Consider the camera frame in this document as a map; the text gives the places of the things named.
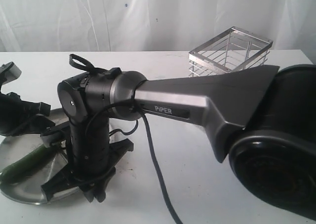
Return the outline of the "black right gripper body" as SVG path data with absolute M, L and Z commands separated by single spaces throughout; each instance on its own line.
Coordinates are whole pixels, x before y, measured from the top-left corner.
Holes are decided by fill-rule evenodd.
M 129 139 L 111 142 L 116 133 L 131 135 L 135 132 L 122 129 L 110 130 L 108 120 L 101 122 L 70 122 L 70 141 L 66 142 L 71 180 L 79 187 L 88 202 L 103 202 L 106 187 L 116 173 L 115 165 L 134 144 Z

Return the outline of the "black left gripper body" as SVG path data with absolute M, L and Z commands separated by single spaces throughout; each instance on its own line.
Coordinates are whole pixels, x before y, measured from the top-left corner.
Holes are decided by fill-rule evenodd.
M 50 116 L 51 105 L 21 100 L 16 93 L 0 95 L 0 134 L 15 137 L 40 134 L 55 126 Z

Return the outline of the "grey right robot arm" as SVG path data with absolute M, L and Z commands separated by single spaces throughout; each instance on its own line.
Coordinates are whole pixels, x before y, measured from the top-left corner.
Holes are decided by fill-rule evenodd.
M 204 128 L 218 162 L 229 159 L 243 186 L 275 207 L 316 218 L 316 67 L 263 65 L 222 75 L 147 80 L 136 71 L 73 67 L 58 84 L 69 121 L 62 134 L 68 164 L 41 189 L 47 200 L 79 187 L 99 202 L 117 162 L 133 143 L 110 143 L 110 118 L 153 114 Z

